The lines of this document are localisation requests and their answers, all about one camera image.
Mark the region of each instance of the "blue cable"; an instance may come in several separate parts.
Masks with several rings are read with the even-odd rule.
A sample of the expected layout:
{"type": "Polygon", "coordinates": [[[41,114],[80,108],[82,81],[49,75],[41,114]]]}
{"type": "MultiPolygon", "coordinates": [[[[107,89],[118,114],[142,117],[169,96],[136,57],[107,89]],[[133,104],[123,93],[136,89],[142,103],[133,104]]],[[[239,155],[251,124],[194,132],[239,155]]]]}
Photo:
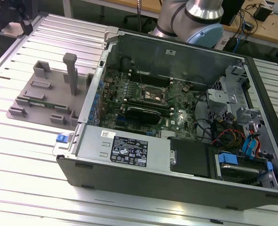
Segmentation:
{"type": "Polygon", "coordinates": [[[248,135],[247,139],[244,142],[243,148],[242,148],[243,154],[246,153],[246,155],[249,156],[250,159],[253,159],[254,157],[252,156],[252,151],[256,146],[257,146],[256,140],[253,139],[251,135],[248,135]]]}
{"type": "Polygon", "coordinates": [[[244,27],[245,27],[245,20],[244,20],[244,18],[242,17],[242,15],[241,15],[241,18],[243,19],[242,29],[241,29],[241,32],[239,33],[239,38],[238,38],[239,40],[237,40],[237,44],[236,44],[236,46],[234,47],[234,50],[232,51],[233,53],[235,52],[235,50],[237,49],[239,43],[241,42],[242,31],[244,30],[244,27]]]}

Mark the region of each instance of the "barcode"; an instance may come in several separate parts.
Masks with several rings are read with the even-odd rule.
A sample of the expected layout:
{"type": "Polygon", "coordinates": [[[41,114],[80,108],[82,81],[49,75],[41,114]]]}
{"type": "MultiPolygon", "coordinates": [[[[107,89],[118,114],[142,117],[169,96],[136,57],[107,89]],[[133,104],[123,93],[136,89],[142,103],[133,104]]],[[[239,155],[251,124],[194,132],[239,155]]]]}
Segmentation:
{"type": "Polygon", "coordinates": [[[103,137],[108,137],[109,136],[109,132],[108,131],[103,131],[102,132],[102,136],[103,137]]]}
{"type": "Polygon", "coordinates": [[[103,131],[101,131],[101,136],[113,139],[116,136],[116,133],[103,130],[103,131]]]}

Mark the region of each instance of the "blue latch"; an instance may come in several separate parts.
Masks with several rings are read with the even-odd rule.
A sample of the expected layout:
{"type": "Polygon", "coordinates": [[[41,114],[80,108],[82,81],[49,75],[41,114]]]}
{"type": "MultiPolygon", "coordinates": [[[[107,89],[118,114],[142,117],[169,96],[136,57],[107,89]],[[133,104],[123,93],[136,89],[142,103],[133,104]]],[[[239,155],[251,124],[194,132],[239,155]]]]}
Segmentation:
{"type": "Polygon", "coordinates": [[[268,171],[272,171],[273,170],[273,165],[270,161],[267,162],[267,168],[268,168],[268,171]]]}
{"type": "Polygon", "coordinates": [[[228,154],[228,153],[219,154],[219,162],[238,165],[237,156],[235,154],[228,154]]]}
{"type": "Polygon", "coordinates": [[[62,134],[58,134],[57,138],[56,138],[56,142],[59,142],[59,143],[68,143],[68,136],[65,136],[65,135],[62,135],[62,134]]]}

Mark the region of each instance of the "blue drive bracket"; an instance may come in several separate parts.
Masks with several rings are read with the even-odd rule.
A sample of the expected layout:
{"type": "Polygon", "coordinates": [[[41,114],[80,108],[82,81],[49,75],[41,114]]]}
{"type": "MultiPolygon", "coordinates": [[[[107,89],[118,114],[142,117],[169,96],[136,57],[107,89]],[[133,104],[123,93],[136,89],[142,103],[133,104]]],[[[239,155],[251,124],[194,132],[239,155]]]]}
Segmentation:
{"type": "Polygon", "coordinates": [[[219,154],[219,162],[238,165],[237,156],[235,154],[228,154],[228,153],[219,154]]]}
{"type": "Polygon", "coordinates": [[[272,171],[273,170],[273,165],[270,161],[267,162],[267,168],[268,168],[268,171],[272,171]]]}
{"type": "Polygon", "coordinates": [[[251,160],[254,159],[252,151],[254,148],[255,149],[257,148],[256,144],[257,144],[256,140],[252,139],[252,136],[249,135],[243,145],[243,153],[246,153],[246,155],[248,155],[251,160]]]}
{"type": "Polygon", "coordinates": [[[57,137],[56,137],[56,142],[67,144],[68,143],[68,138],[69,138],[69,136],[58,134],[57,137]]]}

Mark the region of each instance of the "motherboard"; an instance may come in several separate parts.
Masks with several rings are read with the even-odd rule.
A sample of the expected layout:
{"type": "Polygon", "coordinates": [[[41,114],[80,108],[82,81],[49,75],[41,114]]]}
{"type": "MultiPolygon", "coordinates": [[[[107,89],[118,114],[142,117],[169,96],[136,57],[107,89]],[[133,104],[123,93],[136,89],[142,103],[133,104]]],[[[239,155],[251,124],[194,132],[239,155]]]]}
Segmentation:
{"type": "Polygon", "coordinates": [[[198,92],[191,88],[183,81],[110,69],[104,77],[99,126],[153,137],[196,140],[191,106],[198,92]]]}

